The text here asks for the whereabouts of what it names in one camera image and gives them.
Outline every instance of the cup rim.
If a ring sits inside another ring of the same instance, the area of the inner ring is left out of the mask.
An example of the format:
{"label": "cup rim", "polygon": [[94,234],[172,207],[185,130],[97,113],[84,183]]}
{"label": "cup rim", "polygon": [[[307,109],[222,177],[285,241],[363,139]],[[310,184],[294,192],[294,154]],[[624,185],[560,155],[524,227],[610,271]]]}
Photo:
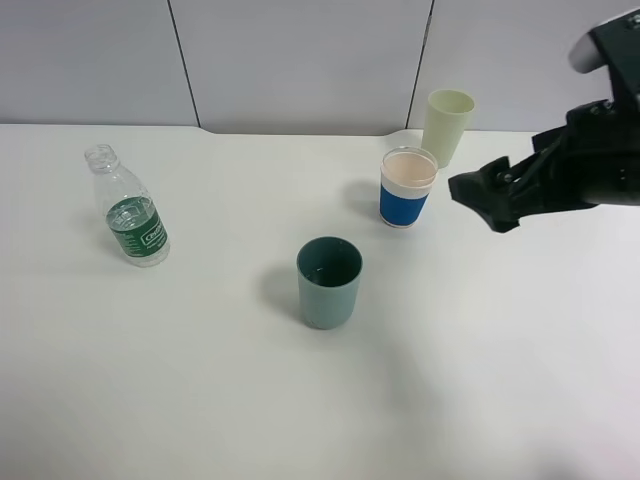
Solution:
{"label": "cup rim", "polygon": [[[311,243],[317,241],[317,240],[326,240],[326,239],[331,239],[331,240],[340,240],[341,242],[346,243],[347,245],[351,246],[356,253],[358,254],[358,258],[360,259],[360,266],[358,267],[358,273],[356,273],[356,275],[349,280],[347,283],[343,283],[342,285],[336,285],[335,287],[325,287],[324,285],[318,285],[317,283],[312,282],[311,280],[309,280],[307,277],[304,276],[304,273],[302,273],[302,270],[300,269],[300,255],[302,254],[302,251]],[[364,260],[362,259],[362,253],[360,253],[360,250],[358,250],[358,247],[356,247],[353,243],[351,243],[348,240],[345,240],[344,238],[341,237],[334,237],[333,235],[325,235],[323,237],[316,237],[313,238],[311,240],[309,240],[307,243],[305,243],[302,248],[300,248],[300,251],[298,251],[298,255],[296,256],[296,270],[298,271],[298,278],[303,278],[305,280],[305,282],[313,285],[314,287],[318,287],[318,288],[322,288],[322,289],[326,289],[326,290],[334,290],[336,288],[342,288],[342,287],[346,287],[348,285],[351,285],[353,282],[355,282],[356,280],[358,280],[358,278],[360,278],[360,274],[362,273],[362,267],[364,265]]]}
{"label": "cup rim", "polygon": [[[397,182],[396,180],[394,180],[393,175],[390,175],[388,173],[387,167],[384,162],[388,158],[391,158],[392,156],[397,155],[399,153],[412,153],[414,155],[418,155],[424,158],[425,160],[431,163],[431,165],[435,168],[436,173],[434,173],[431,177],[428,177],[425,179],[415,180],[415,181],[411,180],[411,182],[418,183],[418,185],[409,185],[409,184]],[[438,176],[438,161],[436,160],[436,157],[433,153],[423,148],[407,147],[407,146],[396,147],[389,150],[387,153],[385,153],[384,157],[382,157],[382,163],[380,164],[380,173],[382,173],[382,175],[384,175],[384,177],[387,180],[389,180],[391,183],[398,185],[399,187],[419,190],[425,187],[429,187],[433,185],[433,183],[435,182],[436,177]]]}
{"label": "cup rim", "polygon": [[[469,100],[471,100],[471,108],[469,110],[464,111],[464,112],[451,112],[451,111],[443,110],[441,108],[436,107],[432,103],[431,98],[436,94],[440,94],[440,93],[444,93],[444,92],[455,93],[455,94],[463,95],[463,96],[467,97]],[[476,109],[476,101],[474,100],[474,98],[471,95],[469,95],[464,90],[455,90],[455,89],[452,89],[452,88],[440,88],[438,90],[434,90],[433,92],[431,92],[429,94],[429,97],[427,97],[427,103],[431,106],[431,108],[437,110],[440,113],[444,113],[446,115],[468,115],[468,114],[472,113]]]}

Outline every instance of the blue cup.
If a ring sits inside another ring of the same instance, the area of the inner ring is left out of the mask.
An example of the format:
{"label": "blue cup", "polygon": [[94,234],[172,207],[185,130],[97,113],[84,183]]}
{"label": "blue cup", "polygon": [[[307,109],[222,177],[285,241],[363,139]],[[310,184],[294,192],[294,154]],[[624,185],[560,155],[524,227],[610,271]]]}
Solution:
{"label": "blue cup", "polygon": [[413,225],[438,175],[438,162],[426,150],[394,148],[380,166],[380,216],[394,228]]}
{"label": "blue cup", "polygon": [[298,287],[304,322],[329,330],[346,322],[356,303],[362,255],[346,240],[321,237],[298,254]]}

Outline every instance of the light green cup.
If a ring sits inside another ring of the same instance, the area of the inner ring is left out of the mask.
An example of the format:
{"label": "light green cup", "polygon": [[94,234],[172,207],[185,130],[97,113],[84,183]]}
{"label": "light green cup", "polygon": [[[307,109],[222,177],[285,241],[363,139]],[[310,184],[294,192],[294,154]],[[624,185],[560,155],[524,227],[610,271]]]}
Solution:
{"label": "light green cup", "polygon": [[329,330],[346,322],[356,303],[362,255],[351,243],[321,237],[298,253],[298,287],[304,322]]}
{"label": "light green cup", "polygon": [[429,95],[422,149],[436,157],[438,169],[449,165],[474,108],[473,98],[458,90],[436,90]]}

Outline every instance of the teal cup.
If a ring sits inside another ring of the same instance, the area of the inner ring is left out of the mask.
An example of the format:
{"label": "teal cup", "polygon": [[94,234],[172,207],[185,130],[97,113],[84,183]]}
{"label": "teal cup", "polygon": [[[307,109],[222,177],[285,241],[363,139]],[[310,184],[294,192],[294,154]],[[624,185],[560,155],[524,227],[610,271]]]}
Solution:
{"label": "teal cup", "polygon": [[302,247],[297,264],[304,322],[329,330],[349,320],[362,271],[358,249],[341,238],[316,238]]}

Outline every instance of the plastic water bottle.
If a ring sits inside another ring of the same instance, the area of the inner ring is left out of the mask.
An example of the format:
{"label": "plastic water bottle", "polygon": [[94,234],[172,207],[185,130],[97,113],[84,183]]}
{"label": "plastic water bottle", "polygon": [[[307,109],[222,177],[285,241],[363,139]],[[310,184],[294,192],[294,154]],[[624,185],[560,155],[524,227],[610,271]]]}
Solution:
{"label": "plastic water bottle", "polygon": [[138,267],[162,262],[169,255],[169,238],[142,182],[120,165],[109,145],[96,145],[84,157],[94,173],[98,211],[129,261]]}

